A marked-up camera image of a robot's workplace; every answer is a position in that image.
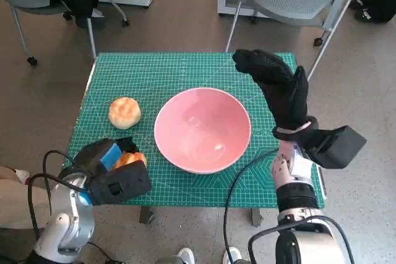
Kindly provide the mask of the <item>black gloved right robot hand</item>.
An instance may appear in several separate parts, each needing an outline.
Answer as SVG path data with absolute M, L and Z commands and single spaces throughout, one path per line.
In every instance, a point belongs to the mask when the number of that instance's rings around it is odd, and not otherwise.
M 294 72 L 276 54 L 263 50 L 237 49 L 232 56 L 236 70 L 249 74 L 262 90 L 275 120 L 273 136 L 302 144 L 317 129 L 308 115 L 308 80 L 303 67 Z

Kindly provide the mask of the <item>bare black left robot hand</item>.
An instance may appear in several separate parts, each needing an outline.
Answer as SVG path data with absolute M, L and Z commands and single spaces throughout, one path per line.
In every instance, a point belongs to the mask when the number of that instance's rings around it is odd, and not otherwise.
M 141 162 L 147 167 L 146 157 L 131 137 L 99 139 L 84 146 L 75 156 L 74 162 L 78 168 L 92 177 L 136 162 Z

